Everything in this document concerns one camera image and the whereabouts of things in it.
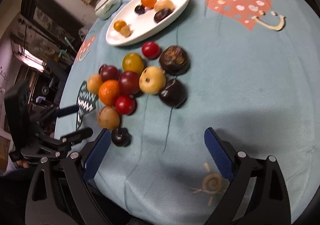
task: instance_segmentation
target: white oval dish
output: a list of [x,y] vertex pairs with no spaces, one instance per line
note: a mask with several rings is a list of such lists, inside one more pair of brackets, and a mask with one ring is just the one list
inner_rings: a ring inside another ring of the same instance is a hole
[[[106,41],[111,46],[127,46],[137,42],[141,42],[152,35],[160,32],[162,29],[176,20],[179,15],[187,7],[189,0],[171,0],[175,6],[172,14],[163,19],[161,22],[156,23],[153,17],[156,13],[154,9],[146,8],[144,14],[136,14],[134,9],[137,5],[141,5],[141,0],[130,1],[122,10],[116,15],[109,25]],[[113,29],[115,21],[125,21],[132,31],[132,34],[126,38]]]

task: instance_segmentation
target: screw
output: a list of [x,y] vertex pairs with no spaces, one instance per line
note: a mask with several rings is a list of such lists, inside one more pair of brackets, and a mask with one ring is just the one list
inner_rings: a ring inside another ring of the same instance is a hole
[[78,158],[78,156],[79,156],[78,152],[73,152],[70,154],[71,159],[76,159],[76,158]]
[[40,160],[40,162],[43,163],[43,164],[46,163],[47,161],[48,161],[48,158],[46,156],[42,157],[41,160]]
[[245,157],[247,156],[247,154],[246,154],[244,151],[239,151],[239,152],[238,152],[238,156],[239,156],[240,158],[245,158]]
[[269,156],[269,160],[270,160],[271,162],[275,162],[277,159],[276,159],[274,156]]

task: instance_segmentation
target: round table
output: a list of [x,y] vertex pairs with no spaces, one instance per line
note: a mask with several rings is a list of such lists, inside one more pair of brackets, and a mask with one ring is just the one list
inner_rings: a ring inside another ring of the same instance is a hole
[[[121,1],[122,8],[130,0]],[[255,12],[262,6],[262,20],[270,25],[279,24],[271,11],[286,16],[283,30],[252,23],[247,7]],[[126,54],[141,54],[142,43],[106,43],[115,14],[97,20],[89,31],[61,107],[76,103],[82,82],[103,63],[121,68]],[[150,38],[163,49],[180,45],[188,52],[191,68],[178,77],[188,99],[179,109],[167,107],[155,95],[136,99],[136,112],[122,118],[132,142],[125,148],[110,146],[95,176],[99,190],[153,224],[203,224],[228,185],[224,181],[212,199],[206,192],[194,193],[209,173],[219,173],[203,139],[204,130],[212,127],[236,150],[255,158],[277,157],[295,221],[320,183],[319,33],[320,19],[304,0],[190,0],[175,22]],[[152,65],[159,63],[148,61]],[[96,106],[81,125],[94,130],[88,141],[101,131],[96,114],[103,104],[98,100]],[[61,118],[55,136],[75,129],[76,115]]]

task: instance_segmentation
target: table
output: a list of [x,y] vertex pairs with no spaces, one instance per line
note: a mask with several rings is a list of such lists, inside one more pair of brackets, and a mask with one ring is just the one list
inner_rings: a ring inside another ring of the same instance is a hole
[[[129,1],[122,0],[122,7]],[[231,1],[216,1],[217,11],[215,0],[190,0],[174,23],[150,38],[162,48],[177,44],[188,52],[191,68],[178,77],[188,88],[188,100],[182,108],[171,109],[154,95],[137,98],[134,115],[122,119],[132,143],[110,146],[95,182],[106,197],[153,224],[203,224],[223,195],[223,190],[215,194],[209,206],[210,195],[193,193],[209,173],[219,173],[203,140],[204,130],[213,127],[236,150],[255,158],[277,157],[294,221],[320,183],[320,19],[304,0],[260,0],[269,8],[264,22],[279,23],[270,11],[286,16],[284,29],[274,31],[252,24],[252,14],[243,13],[242,3],[250,0],[231,0],[240,11],[240,17],[233,18],[233,4],[223,5]],[[251,6],[252,11],[259,5]],[[61,107],[76,103],[82,82],[101,64],[121,68],[127,53],[141,54],[141,43],[107,45],[105,35],[114,16],[92,26],[86,37],[89,52],[73,65]],[[148,61],[152,65],[158,61]],[[89,141],[101,130],[96,113],[103,105],[96,105],[82,124],[94,130]],[[59,119],[56,138],[75,126],[75,115]]]

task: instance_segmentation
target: cherry tomato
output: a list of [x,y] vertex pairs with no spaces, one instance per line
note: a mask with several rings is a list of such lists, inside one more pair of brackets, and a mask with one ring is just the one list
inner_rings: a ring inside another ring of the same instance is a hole
[[141,0],[141,4],[147,8],[153,8],[157,0]]
[[125,71],[133,71],[141,75],[144,69],[144,63],[137,53],[128,53],[122,61],[122,67]]
[[117,31],[120,32],[122,27],[126,26],[127,24],[123,20],[118,20],[113,24],[113,28]]
[[122,115],[130,115],[134,111],[135,106],[135,100],[125,95],[119,96],[116,100],[116,110]]
[[160,54],[160,47],[154,42],[146,42],[142,45],[142,53],[148,59],[155,59]]

